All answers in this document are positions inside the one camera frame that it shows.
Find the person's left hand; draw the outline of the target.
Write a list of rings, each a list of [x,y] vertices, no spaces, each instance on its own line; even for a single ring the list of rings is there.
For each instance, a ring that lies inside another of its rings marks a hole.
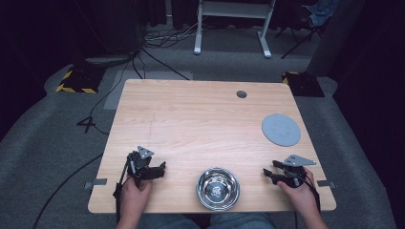
[[[132,178],[128,178],[122,187],[120,197],[120,219],[140,220],[146,208],[153,188],[153,181],[146,180],[136,186]]]

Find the white metal desk frame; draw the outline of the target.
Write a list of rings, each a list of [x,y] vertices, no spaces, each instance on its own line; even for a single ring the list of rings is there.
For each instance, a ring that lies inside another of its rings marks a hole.
[[[276,0],[269,0],[268,3],[257,4],[199,0],[197,10],[197,33],[193,53],[199,55],[202,52],[203,18],[205,16],[238,17],[264,20],[263,28],[257,32],[257,36],[264,57],[270,58],[272,53],[266,41],[266,33],[273,13],[275,1]]]

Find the blue cloth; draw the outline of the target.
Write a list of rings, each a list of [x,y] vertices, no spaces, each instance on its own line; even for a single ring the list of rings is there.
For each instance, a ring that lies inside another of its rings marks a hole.
[[[322,26],[335,12],[340,0],[318,0],[317,3],[306,6],[310,12],[309,24],[312,27]]]

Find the person's right hand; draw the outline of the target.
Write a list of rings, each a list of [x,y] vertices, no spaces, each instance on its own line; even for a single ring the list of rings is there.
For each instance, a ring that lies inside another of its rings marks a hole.
[[[310,218],[318,213],[315,197],[307,184],[291,188],[283,181],[278,181],[277,186],[284,192],[291,205],[303,218]]]

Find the shiny steel bowl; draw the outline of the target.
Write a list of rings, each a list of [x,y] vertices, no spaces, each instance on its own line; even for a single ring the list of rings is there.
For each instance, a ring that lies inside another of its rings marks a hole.
[[[230,171],[214,167],[203,171],[196,182],[200,203],[211,211],[227,211],[239,200],[240,182]]]

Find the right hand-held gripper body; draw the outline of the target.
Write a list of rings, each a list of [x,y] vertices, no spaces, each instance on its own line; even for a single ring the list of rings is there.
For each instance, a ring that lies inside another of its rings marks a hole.
[[[306,179],[305,166],[315,165],[314,160],[298,155],[290,155],[282,162],[281,170],[287,177],[286,184],[291,188],[301,186]]]

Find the grey round disc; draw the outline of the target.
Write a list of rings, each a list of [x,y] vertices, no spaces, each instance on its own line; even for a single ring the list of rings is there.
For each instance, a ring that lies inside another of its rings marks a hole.
[[[262,132],[272,143],[290,147],[301,139],[301,130],[297,123],[284,114],[270,114],[262,121]]]

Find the black yellow-striped base plate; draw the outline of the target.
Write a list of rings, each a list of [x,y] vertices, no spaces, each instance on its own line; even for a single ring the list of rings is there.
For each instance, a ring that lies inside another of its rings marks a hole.
[[[307,73],[285,72],[282,74],[282,82],[290,87],[294,96],[325,96],[317,78]]]
[[[106,69],[88,67],[79,69],[72,66],[63,75],[62,80],[55,89],[57,92],[97,94]]]

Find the black folding chair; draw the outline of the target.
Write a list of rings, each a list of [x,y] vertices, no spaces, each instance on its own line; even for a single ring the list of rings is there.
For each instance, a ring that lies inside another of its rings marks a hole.
[[[275,1],[270,27],[273,30],[280,30],[276,34],[276,37],[286,29],[290,29],[296,42],[292,48],[282,55],[282,59],[287,57],[305,41],[311,40],[315,33],[321,37],[321,33],[326,29],[331,17],[320,27],[312,27],[309,24],[310,12],[306,9],[306,6],[311,6],[317,2],[318,0]]]

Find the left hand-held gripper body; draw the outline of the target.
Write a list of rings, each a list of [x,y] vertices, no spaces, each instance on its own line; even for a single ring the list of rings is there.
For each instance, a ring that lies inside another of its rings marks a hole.
[[[134,179],[137,187],[143,180],[151,179],[153,176],[153,171],[149,167],[153,154],[152,151],[138,146],[138,149],[127,157],[127,173]]]

